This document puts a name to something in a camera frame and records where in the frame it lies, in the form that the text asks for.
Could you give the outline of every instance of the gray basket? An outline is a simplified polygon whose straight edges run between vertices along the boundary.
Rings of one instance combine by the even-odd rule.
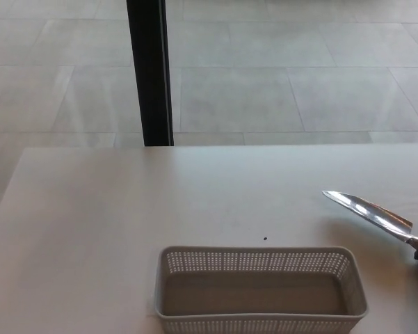
[[[367,302],[345,248],[170,247],[155,309],[166,334],[347,334]]]

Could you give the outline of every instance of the metal blade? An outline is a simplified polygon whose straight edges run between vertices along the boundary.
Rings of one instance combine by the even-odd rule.
[[[397,239],[418,248],[418,237],[411,235],[412,223],[378,205],[338,191],[324,191],[323,194],[345,208],[365,218],[378,228]]]

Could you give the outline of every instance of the black pole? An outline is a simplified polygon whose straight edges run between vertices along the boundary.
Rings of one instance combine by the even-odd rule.
[[[127,0],[145,146],[173,146],[165,0]]]

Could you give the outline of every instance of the tiled floor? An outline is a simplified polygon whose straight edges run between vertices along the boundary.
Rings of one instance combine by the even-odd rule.
[[[418,0],[166,0],[177,145],[418,142]],[[0,0],[0,200],[28,146],[143,144],[126,0]]]

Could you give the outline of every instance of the white table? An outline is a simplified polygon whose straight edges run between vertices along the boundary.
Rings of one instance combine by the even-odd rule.
[[[418,234],[418,145],[28,149],[0,206],[0,334],[160,333],[152,294],[169,245],[345,246],[370,307],[353,334],[418,334],[413,249],[324,189]]]

